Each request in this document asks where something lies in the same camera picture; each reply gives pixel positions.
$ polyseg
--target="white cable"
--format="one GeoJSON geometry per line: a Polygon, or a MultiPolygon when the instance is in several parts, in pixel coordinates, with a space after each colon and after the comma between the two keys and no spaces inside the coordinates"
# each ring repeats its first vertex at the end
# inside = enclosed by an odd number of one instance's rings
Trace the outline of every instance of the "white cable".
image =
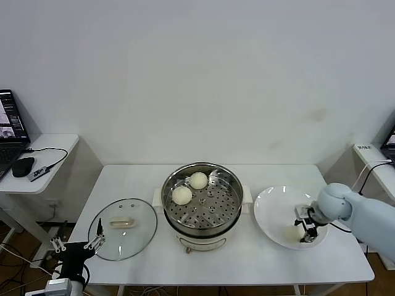
{"type": "Polygon", "coordinates": [[[0,247],[2,247],[4,250],[6,250],[7,252],[9,252],[10,254],[13,254],[15,257],[21,258],[22,260],[25,260],[26,262],[29,262],[31,265],[33,265],[33,266],[35,266],[35,267],[41,269],[41,270],[44,271],[46,274],[52,276],[52,274],[49,273],[48,271],[46,271],[44,268],[42,268],[42,267],[40,267],[40,266],[38,266],[38,265],[36,265],[36,264],[30,262],[29,260],[27,260],[27,259],[24,258],[24,257],[21,257],[21,256],[19,256],[19,255],[17,255],[17,254],[12,253],[10,250],[8,250],[7,248],[5,248],[3,245],[0,244],[0,247]]]}
{"type": "Polygon", "coordinates": [[[357,185],[360,177],[362,176],[362,174],[364,173],[364,171],[366,170],[366,168],[368,168],[369,165],[373,165],[373,164],[378,164],[378,163],[389,163],[392,162],[391,159],[387,159],[387,160],[377,160],[375,162],[368,162],[364,168],[362,169],[362,171],[360,171],[359,176],[357,178],[357,180],[355,181],[354,185],[352,185],[351,190],[353,190],[355,188],[355,186],[357,185]]]}
{"type": "Polygon", "coordinates": [[[27,284],[23,284],[23,285],[20,285],[20,286],[18,286],[18,287],[12,288],[12,289],[8,290],[7,292],[1,293],[0,296],[5,295],[5,294],[8,294],[9,292],[11,292],[11,291],[13,291],[13,290],[16,290],[16,289],[22,288],[22,287],[24,287],[24,286],[27,286],[27,285],[29,285],[29,284],[32,284],[32,283],[34,283],[34,282],[36,282],[36,281],[39,281],[40,279],[43,279],[43,278],[45,278],[45,277],[47,277],[47,276],[48,276],[48,275],[46,274],[45,276],[41,276],[41,277],[39,277],[38,279],[35,279],[34,281],[28,282],[27,284]]]}
{"type": "Polygon", "coordinates": [[[150,292],[155,291],[157,289],[161,289],[164,286],[160,286],[160,287],[156,287],[156,288],[152,288],[152,287],[147,287],[144,289],[143,293],[141,294],[141,296],[148,296],[150,292]]]}

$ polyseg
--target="cable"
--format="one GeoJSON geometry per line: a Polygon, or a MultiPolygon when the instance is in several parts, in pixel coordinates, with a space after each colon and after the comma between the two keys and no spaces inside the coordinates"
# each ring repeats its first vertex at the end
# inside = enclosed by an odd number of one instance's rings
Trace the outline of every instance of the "cable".
{"type": "Polygon", "coordinates": [[[69,154],[66,149],[53,148],[53,147],[46,147],[46,148],[42,148],[42,149],[29,148],[29,149],[23,150],[22,152],[23,153],[33,153],[33,152],[39,152],[39,151],[44,151],[44,150],[61,150],[61,151],[66,152],[66,154],[60,160],[58,160],[57,162],[54,162],[52,165],[47,166],[47,169],[46,169],[47,171],[50,170],[51,168],[53,168],[54,166],[56,166],[59,162],[61,162],[63,159],[65,159],[69,154]]]}
{"type": "Polygon", "coordinates": [[[6,231],[6,232],[0,233],[0,236],[3,236],[3,235],[5,235],[5,234],[7,234],[8,232],[11,231],[11,229],[12,229],[12,228],[10,228],[10,229],[9,229],[8,231],[6,231]]]}
{"type": "Polygon", "coordinates": [[[365,181],[364,181],[364,183],[362,184],[361,188],[359,189],[358,194],[359,194],[359,195],[362,195],[362,190],[364,189],[364,187],[365,187],[365,185],[366,185],[366,182],[368,181],[368,178],[369,178],[369,176],[370,176],[370,173],[371,173],[375,168],[380,167],[380,166],[382,166],[382,165],[393,165],[393,164],[394,164],[393,162],[385,162],[385,163],[381,163],[381,164],[379,164],[379,165],[375,165],[373,168],[371,168],[370,171],[368,172],[368,174],[366,175],[365,181]]]}
{"type": "MultiPolygon", "coordinates": [[[[368,245],[366,245],[365,256],[366,256],[366,260],[368,260],[368,263],[370,264],[369,258],[368,258],[368,245]]],[[[368,282],[365,283],[365,296],[368,296],[368,282]]]]}
{"type": "Polygon", "coordinates": [[[43,225],[44,223],[47,223],[48,221],[51,221],[53,218],[55,218],[55,215],[56,215],[56,207],[57,207],[57,205],[51,205],[51,207],[54,207],[54,212],[53,212],[53,214],[52,214],[52,217],[50,217],[50,219],[47,219],[47,220],[45,220],[44,222],[41,222],[39,225],[41,226],[41,225],[43,225]]]}
{"type": "Polygon", "coordinates": [[[377,160],[377,161],[375,161],[375,162],[368,162],[368,163],[364,166],[364,168],[362,169],[362,171],[360,171],[357,180],[355,181],[354,185],[352,185],[352,187],[351,187],[351,190],[353,190],[353,189],[355,188],[355,186],[357,185],[357,183],[358,183],[360,177],[362,176],[362,174],[364,173],[364,171],[366,170],[366,168],[367,168],[369,165],[373,165],[373,164],[377,164],[377,163],[390,163],[390,162],[392,162],[391,159],[387,159],[387,160],[377,160]]]}
{"type": "Polygon", "coordinates": [[[143,293],[141,294],[141,296],[145,296],[145,294],[146,294],[146,296],[148,296],[150,292],[156,291],[157,289],[161,289],[161,288],[163,288],[163,287],[164,287],[164,286],[160,286],[160,287],[156,287],[156,288],[147,287],[147,288],[144,289],[144,291],[143,291],[143,293]]]}
{"type": "Polygon", "coordinates": [[[34,282],[36,282],[36,281],[39,281],[40,279],[45,278],[45,277],[47,277],[47,276],[48,276],[48,274],[46,274],[45,276],[41,276],[41,277],[39,277],[38,279],[35,279],[34,281],[28,282],[27,284],[22,284],[22,285],[20,285],[20,286],[18,286],[18,287],[12,288],[11,290],[8,290],[7,292],[1,293],[0,296],[5,295],[5,294],[8,294],[9,292],[14,291],[14,290],[16,290],[16,289],[25,287],[25,286],[27,286],[27,285],[29,285],[29,284],[32,284],[32,283],[34,283],[34,282]]]}
{"type": "MultiPolygon", "coordinates": [[[[43,260],[45,260],[45,258],[32,260],[31,262],[37,262],[37,261],[43,261],[43,260]]],[[[5,266],[5,267],[18,267],[18,266],[24,266],[24,265],[27,265],[27,264],[28,264],[27,262],[24,262],[24,263],[22,263],[22,264],[16,264],[16,265],[0,264],[0,266],[5,266]]]]}
{"type": "MultiPolygon", "coordinates": [[[[11,245],[5,243],[5,242],[1,242],[0,244],[1,244],[1,245],[0,245],[1,247],[3,247],[2,245],[7,245],[8,247],[13,248],[17,253],[19,253],[19,254],[22,256],[22,253],[19,252],[18,249],[16,249],[15,247],[13,247],[13,246],[11,246],[11,245]]],[[[3,289],[3,288],[5,288],[5,287],[7,287],[7,286],[10,284],[10,282],[19,282],[19,281],[16,281],[15,278],[18,276],[18,274],[19,274],[22,270],[23,270],[23,266],[21,266],[21,268],[18,270],[17,273],[14,274],[14,276],[13,276],[12,278],[6,279],[5,281],[3,281],[3,282],[0,284],[0,290],[3,289]]]]}
{"type": "Polygon", "coordinates": [[[8,250],[7,248],[3,247],[1,244],[0,244],[0,247],[3,248],[4,250],[6,250],[7,252],[9,252],[10,254],[13,254],[15,257],[21,258],[21,259],[25,260],[26,262],[29,262],[31,265],[33,265],[33,266],[35,266],[35,267],[41,269],[41,270],[44,271],[45,273],[47,273],[47,274],[49,274],[50,276],[52,276],[52,274],[49,273],[48,271],[46,271],[44,268],[42,268],[42,267],[40,267],[40,266],[38,266],[38,265],[36,265],[36,264],[30,262],[29,260],[25,259],[25,258],[22,257],[22,256],[19,256],[19,255],[15,254],[15,253],[11,252],[11,251],[8,250]]]}
{"type": "MultiPolygon", "coordinates": [[[[29,257],[28,257],[28,259],[29,260],[31,260],[32,259],[32,257],[34,256],[34,254],[37,252],[37,250],[39,249],[39,247],[40,247],[40,245],[41,244],[38,244],[36,247],[35,247],[35,249],[30,253],[30,255],[29,255],[29,257]]],[[[22,282],[22,284],[23,284],[23,276],[25,275],[25,272],[26,272],[26,270],[27,270],[27,264],[23,267],[23,270],[22,270],[22,274],[20,275],[20,281],[22,282]]],[[[25,288],[26,286],[23,286],[23,287],[21,287],[20,288],[20,296],[24,296],[26,293],[26,291],[25,291],[25,288]]]]}
{"type": "MultiPolygon", "coordinates": [[[[15,247],[11,246],[10,244],[6,244],[5,242],[1,242],[0,244],[6,245],[10,248],[13,248],[19,255],[22,256],[22,253],[18,251],[18,249],[16,249],[15,247]]],[[[17,265],[7,265],[7,264],[2,264],[0,263],[0,266],[5,266],[5,267],[16,267],[16,266],[23,266],[26,263],[22,263],[22,264],[17,264],[17,265]]]]}
{"type": "Polygon", "coordinates": [[[85,280],[85,284],[82,288],[82,291],[85,290],[86,286],[89,283],[89,280],[91,279],[91,273],[89,272],[89,268],[84,264],[84,269],[86,270],[86,280],[85,280]]]}
{"type": "Polygon", "coordinates": [[[351,233],[350,230],[345,230],[345,229],[343,229],[342,227],[339,227],[339,226],[337,226],[337,225],[335,225],[335,224],[333,224],[333,223],[329,223],[329,224],[331,224],[333,227],[335,227],[335,228],[337,228],[337,229],[339,229],[339,230],[342,230],[342,232],[351,233]]]}
{"type": "Polygon", "coordinates": [[[142,293],[145,290],[145,287],[143,286],[143,290],[142,291],[132,290],[130,287],[127,287],[127,290],[129,292],[129,296],[134,296],[132,292],[142,293]]]}

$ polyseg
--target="computer mouse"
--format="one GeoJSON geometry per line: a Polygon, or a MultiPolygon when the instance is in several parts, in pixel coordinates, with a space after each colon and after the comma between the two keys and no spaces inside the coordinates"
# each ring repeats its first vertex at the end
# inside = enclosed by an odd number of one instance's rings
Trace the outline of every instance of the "computer mouse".
{"type": "Polygon", "coordinates": [[[11,168],[12,175],[17,178],[27,176],[30,173],[34,162],[35,162],[34,157],[25,157],[25,158],[18,159],[12,165],[12,168],[11,168]]]}

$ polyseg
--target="pot lid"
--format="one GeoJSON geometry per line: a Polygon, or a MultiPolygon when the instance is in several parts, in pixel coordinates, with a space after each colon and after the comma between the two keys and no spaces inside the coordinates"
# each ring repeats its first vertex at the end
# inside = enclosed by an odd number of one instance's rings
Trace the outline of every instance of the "pot lid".
{"type": "Polygon", "coordinates": [[[99,219],[106,241],[97,255],[110,261],[140,253],[154,237],[157,227],[154,208],[141,199],[121,199],[102,209],[89,227],[89,241],[96,235],[99,219]]]}

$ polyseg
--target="desk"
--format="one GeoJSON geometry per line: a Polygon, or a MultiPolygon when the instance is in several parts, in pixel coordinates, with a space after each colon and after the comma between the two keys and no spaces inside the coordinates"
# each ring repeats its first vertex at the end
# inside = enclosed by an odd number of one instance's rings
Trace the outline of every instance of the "desk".
{"type": "MultiPolygon", "coordinates": [[[[360,143],[354,145],[354,151],[358,155],[358,157],[363,161],[364,164],[368,164],[370,162],[377,162],[379,160],[387,160],[381,151],[379,144],[370,144],[370,143],[360,143]]],[[[378,184],[384,189],[385,193],[387,193],[388,197],[392,202],[388,202],[391,205],[395,204],[395,169],[391,165],[382,165],[375,168],[372,171],[372,175],[378,181],[378,184]]],[[[395,270],[395,263],[386,257],[380,255],[380,258],[385,265],[387,270],[395,270]]]]}
{"type": "MultiPolygon", "coordinates": [[[[78,135],[76,134],[40,134],[31,135],[31,144],[29,147],[33,149],[40,149],[45,147],[57,147],[67,150],[71,153],[75,144],[78,142],[78,135]]],[[[22,157],[33,156],[35,163],[32,171],[35,171],[43,166],[48,166],[64,156],[63,151],[56,150],[45,150],[41,152],[34,152],[32,154],[21,155],[22,157]]],[[[34,219],[30,216],[29,212],[23,205],[14,200],[12,194],[39,194],[43,192],[48,186],[49,182],[53,179],[64,160],[54,166],[49,173],[38,178],[37,180],[30,182],[27,177],[15,178],[12,176],[12,172],[9,171],[5,177],[0,181],[0,193],[3,200],[11,205],[11,209],[8,211],[8,215],[14,219],[21,227],[25,228],[33,236],[35,236],[41,243],[43,248],[49,247],[49,240],[51,236],[39,226],[34,219]]],[[[20,226],[12,224],[9,221],[9,217],[0,211],[0,220],[5,220],[7,224],[11,224],[12,227],[19,228],[20,226]]]]}
{"type": "MultiPolygon", "coordinates": [[[[86,241],[96,214],[118,199],[152,202],[154,189],[179,165],[108,165],[77,221],[69,242],[86,241]]],[[[325,182],[314,165],[226,165],[249,186],[253,199],[266,187],[289,185],[312,197],[325,182]]],[[[347,282],[365,282],[374,273],[352,234],[329,228],[325,241],[310,250],[290,250],[271,241],[255,225],[253,214],[242,215],[234,236],[210,252],[185,253],[172,228],[158,214],[151,243],[124,261],[99,257],[86,264],[92,285],[142,286],[277,286],[320,284],[314,295],[326,295],[347,282]]]]}

